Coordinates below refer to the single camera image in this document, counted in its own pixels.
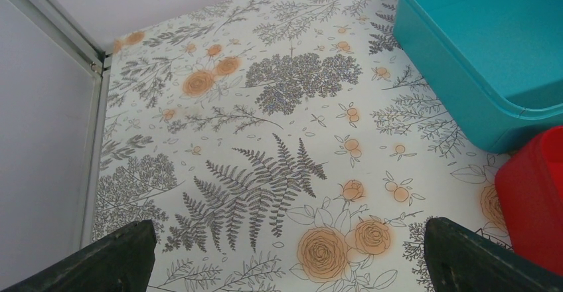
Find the tablecloth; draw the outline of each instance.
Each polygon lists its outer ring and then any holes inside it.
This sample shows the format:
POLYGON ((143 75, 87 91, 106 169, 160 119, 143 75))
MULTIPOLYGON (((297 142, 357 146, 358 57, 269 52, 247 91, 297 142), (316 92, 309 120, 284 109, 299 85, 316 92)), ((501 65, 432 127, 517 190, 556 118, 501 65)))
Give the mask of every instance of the tablecloth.
POLYGON ((510 248, 509 156, 449 116, 396 5, 227 0, 117 39, 94 239, 152 219, 149 291, 432 291, 431 216, 510 248))

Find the flower cluster print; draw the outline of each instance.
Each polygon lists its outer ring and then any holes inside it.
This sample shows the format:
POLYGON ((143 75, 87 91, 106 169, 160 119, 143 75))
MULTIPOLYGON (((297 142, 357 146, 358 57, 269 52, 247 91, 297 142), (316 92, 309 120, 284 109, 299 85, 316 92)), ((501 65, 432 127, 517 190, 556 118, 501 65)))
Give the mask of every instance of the flower cluster print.
POLYGON ((225 0, 119 37, 92 239, 152 220, 159 292, 430 292, 430 212, 511 249, 508 156, 448 114, 397 6, 225 0))

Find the table surface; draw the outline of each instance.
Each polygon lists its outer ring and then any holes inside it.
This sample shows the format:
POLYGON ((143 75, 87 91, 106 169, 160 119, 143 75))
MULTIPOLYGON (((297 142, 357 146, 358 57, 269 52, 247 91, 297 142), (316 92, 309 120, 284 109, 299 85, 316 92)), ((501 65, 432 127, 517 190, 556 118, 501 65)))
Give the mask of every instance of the table surface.
POLYGON ((465 138, 396 4, 229 0, 117 40, 94 239, 152 219, 149 291, 431 291, 430 216, 509 247, 509 156, 465 138))

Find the red plastic container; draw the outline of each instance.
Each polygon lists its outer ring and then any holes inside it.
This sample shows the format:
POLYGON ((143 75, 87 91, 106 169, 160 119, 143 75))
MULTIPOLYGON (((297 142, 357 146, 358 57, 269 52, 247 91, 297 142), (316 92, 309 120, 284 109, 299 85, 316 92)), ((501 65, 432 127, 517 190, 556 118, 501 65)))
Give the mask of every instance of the red plastic container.
POLYGON ((563 126, 502 166, 495 188, 516 254, 563 275, 563 126))

